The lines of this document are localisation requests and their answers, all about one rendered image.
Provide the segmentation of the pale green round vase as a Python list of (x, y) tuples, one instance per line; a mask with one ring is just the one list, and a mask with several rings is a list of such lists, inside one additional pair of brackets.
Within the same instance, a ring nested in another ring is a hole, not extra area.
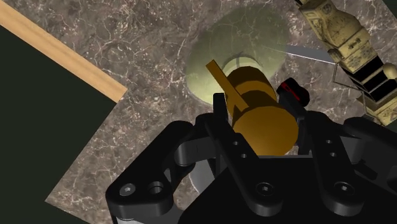
[(242, 6), (198, 36), (186, 63), (186, 84), (201, 101), (212, 104), (212, 95), (223, 90), (206, 68), (215, 60), (228, 75), (242, 66), (258, 68), (271, 78), (283, 64), (290, 41), (285, 19), (262, 4)]

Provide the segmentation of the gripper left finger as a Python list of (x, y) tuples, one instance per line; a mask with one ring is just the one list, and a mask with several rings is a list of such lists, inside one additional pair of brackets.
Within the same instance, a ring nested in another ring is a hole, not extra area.
[[(191, 124), (168, 124), (106, 190), (114, 218), (269, 218), (282, 209), (278, 182), (258, 174), (260, 159), (226, 117), (223, 94), (214, 111)], [(214, 181), (184, 211), (173, 193), (199, 161)]]

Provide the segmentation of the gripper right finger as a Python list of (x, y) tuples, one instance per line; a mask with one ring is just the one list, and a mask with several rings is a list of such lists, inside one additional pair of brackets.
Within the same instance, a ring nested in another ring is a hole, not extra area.
[(397, 133), (366, 118), (343, 124), (308, 111), (301, 150), (311, 152), (325, 208), (337, 216), (397, 216)]

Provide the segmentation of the brown cylinder with handle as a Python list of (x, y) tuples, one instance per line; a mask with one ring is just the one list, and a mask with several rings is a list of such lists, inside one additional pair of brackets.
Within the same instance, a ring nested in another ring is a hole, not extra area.
[(296, 119), (277, 102), (258, 68), (242, 66), (226, 75), (214, 60), (206, 68), (224, 91), (233, 130), (257, 155), (283, 156), (292, 149), (298, 140)]

